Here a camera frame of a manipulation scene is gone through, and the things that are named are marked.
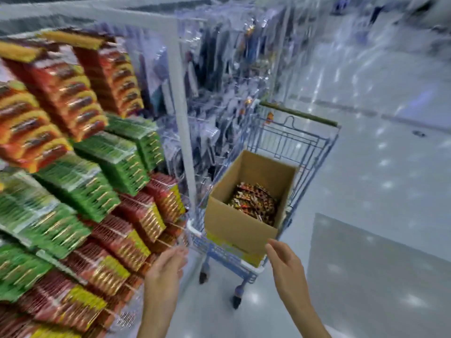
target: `open cardboard box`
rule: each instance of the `open cardboard box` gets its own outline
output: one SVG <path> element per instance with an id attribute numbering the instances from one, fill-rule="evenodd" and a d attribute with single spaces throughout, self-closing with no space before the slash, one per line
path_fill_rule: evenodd
<path id="1" fill-rule="evenodd" d="M 270 238 L 276 238 L 285 217 L 297 168 L 247 150 L 213 187 L 205 212 L 207 238 L 253 266 L 258 266 Z M 227 205 L 241 182 L 265 187 L 276 199 L 277 214 L 271 227 Z"/>

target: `shopping cart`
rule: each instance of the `shopping cart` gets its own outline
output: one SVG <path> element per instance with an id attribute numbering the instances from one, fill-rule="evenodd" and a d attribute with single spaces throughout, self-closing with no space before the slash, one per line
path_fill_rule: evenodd
<path id="1" fill-rule="evenodd" d="M 240 142 L 237 142 L 234 152 L 229 156 L 228 161 L 224 163 L 220 172 L 215 177 L 213 185 L 216 184 L 228 166 L 244 148 L 253 153 L 299 166 L 299 172 L 296 175 L 293 190 L 287 202 L 288 206 L 285 209 L 286 216 L 282 228 L 279 231 L 280 236 L 292 223 L 293 215 L 302 196 L 330 150 L 335 145 L 340 126 L 337 122 L 328 119 L 287 109 L 277 104 L 264 101 L 257 100 L 252 107 L 255 109 L 255 114 L 250 116 L 248 128 L 241 136 Z M 313 121 L 322 125 L 331 126 L 335 129 L 333 129 L 333 133 L 329 137 L 326 137 L 325 135 L 318 135 L 300 129 L 298 124 L 299 120 L 306 127 L 311 127 L 310 122 Z M 206 254 L 199 276 L 199 283 L 203 284 L 208 280 L 210 274 L 210 258 L 215 259 L 239 275 L 243 279 L 243 282 L 236 287 L 232 298 L 233 307 L 237 309 L 240 306 L 245 285 L 255 282 L 257 276 L 264 270 L 268 258 L 265 256 L 259 267 L 253 267 L 246 261 L 207 239 L 203 222 L 207 200 L 208 194 L 198 207 L 197 220 L 191 219 L 187 223 L 187 228 L 191 233 L 192 247 Z"/>

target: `tiled floor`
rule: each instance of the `tiled floor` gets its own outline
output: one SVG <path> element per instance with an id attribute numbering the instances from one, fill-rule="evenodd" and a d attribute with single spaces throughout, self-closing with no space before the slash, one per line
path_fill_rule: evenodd
<path id="1" fill-rule="evenodd" d="M 377 22 L 378 33 L 392 31 L 391 27 L 385 27 L 391 26 L 392 15 L 381 16 Z M 330 35 L 326 39 L 329 38 L 334 41 L 336 37 Z M 386 49 L 368 51 L 336 41 L 320 44 L 312 64 L 299 71 L 294 85 L 302 96 L 403 114 L 417 121 L 449 127 L 451 65 L 420 54 Z M 294 223 L 281 237 L 299 255 L 307 271 L 313 268 L 308 261 L 316 213 L 451 261 L 451 136 L 422 129 L 426 136 L 421 138 L 412 133 L 417 128 L 377 116 L 367 117 L 306 102 L 290 101 L 288 106 L 337 120 L 342 125 L 338 142 L 302 199 Z M 327 130 L 301 120 L 296 126 L 321 133 Z M 332 277 L 335 269 L 329 272 Z M 440 278 L 446 276 L 443 270 L 434 272 Z M 441 290 L 434 289 L 429 280 L 425 278 L 423 286 L 433 296 L 440 297 Z M 243 303 L 235 311 L 229 299 L 239 283 L 237 276 L 212 261 L 207 284 L 199 285 L 196 276 L 188 284 L 167 337 L 299 336 L 279 300 L 270 266 L 255 284 L 247 286 Z M 352 285 L 364 295 L 368 292 L 362 279 L 354 279 Z M 418 303 L 416 298 L 410 300 Z M 339 311 L 352 301 L 341 299 L 328 304 Z M 377 325 L 377 331 L 373 324 L 345 330 L 333 321 L 330 331 L 334 337 L 397 337 L 389 335 L 393 331 L 388 328 L 396 326 L 397 316 L 405 317 L 409 309 L 402 303 L 396 308 L 396 315 Z M 370 304 L 361 310 L 366 311 L 367 317 L 372 315 Z M 428 321 L 430 313 L 427 309 L 422 311 L 425 312 L 419 315 L 424 315 L 427 326 L 432 323 Z"/>

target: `shiny floor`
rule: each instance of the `shiny floor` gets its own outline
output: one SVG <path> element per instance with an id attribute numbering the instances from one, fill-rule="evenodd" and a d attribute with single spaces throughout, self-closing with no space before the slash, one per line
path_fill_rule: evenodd
<path id="1" fill-rule="evenodd" d="M 390 13 L 381 15 L 376 22 L 378 27 L 374 28 L 374 42 L 384 31 L 399 35 L 391 27 L 397 17 L 399 15 Z M 348 20 L 346 16 L 331 19 L 338 22 L 332 28 L 340 33 Z M 294 223 L 281 240 L 303 261 L 308 279 L 314 283 L 310 285 L 314 302 L 334 338 L 448 336 L 449 327 L 444 324 L 438 328 L 435 324 L 437 313 L 449 313 L 449 301 L 435 306 L 428 299 L 449 299 L 450 296 L 442 283 L 450 279 L 451 136 L 427 129 L 426 125 L 450 126 L 451 65 L 423 54 L 406 53 L 404 49 L 348 45 L 346 40 L 340 42 L 341 37 L 330 32 L 325 33 L 324 38 L 313 52 L 311 63 L 296 73 L 295 88 L 290 90 L 290 94 L 295 95 L 294 100 L 287 105 L 336 120 L 342 129 L 338 142 L 302 199 Z M 313 101 L 298 101 L 299 95 Z M 356 113 L 349 108 L 324 106 L 315 100 L 345 103 L 353 110 L 365 108 L 377 114 L 401 114 L 424 123 L 425 127 L 420 130 L 425 136 L 413 134 L 418 127 L 394 123 L 379 115 Z M 308 131 L 325 130 L 313 122 L 297 125 Z M 356 265 L 351 263 L 351 258 L 360 254 L 354 250 L 358 247 L 352 242 L 341 242 L 337 249 L 341 265 L 327 267 L 317 258 L 321 244 L 318 245 L 318 237 L 313 234 L 315 218 L 323 215 L 328 216 L 332 224 L 337 220 L 351 231 L 365 230 L 380 236 L 385 243 L 377 256 L 383 256 L 389 249 L 394 254 L 393 259 L 383 264 L 358 261 Z M 432 269 L 425 268 L 421 272 L 406 274 L 402 268 L 390 272 L 391 261 L 402 265 L 401 259 L 418 256 L 441 260 Z M 337 272 L 341 270 L 351 277 L 349 283 L 344 283 L 354 288 L 349 297 L 335 296 L 339 288 L 321 289 L 342 277 Z M 383 287 L 370 287 L 379 278 L 384 279 Z M 421 289 L 426 290 L 422 293 L 426 298 L 409 292 L 409 284 L 403 283 L 405 278 L 420 284 Z M 230 297 L 240 282 L 237 276 L 214 261 L 207 284 L 199 285 L 195 273 L 179 301 L 167 337 L 299 337 L 279 300 L 270 266 L 255 284 L 246 286 L 243 302 L 235 311 Z M 371 304 L 375 301 L 375 292 L 389 298 L 391 292 L 399 289 L 405 292 L 404 297 L 391 297 L 390 302 L 377 303 L 377 306 Z M 356 298 L 355 292 L 360 292 L 361 296 Z M 392 311 L 391 315 L 379 320 L 384 309 Z M 330 319 L 340 312 L 349 315 L 341 316 L 339 323 Z M 415 318 L 420 318 L 417 324 L 421 331 L 408 335 L 411 331 L 404 325 Z"/>

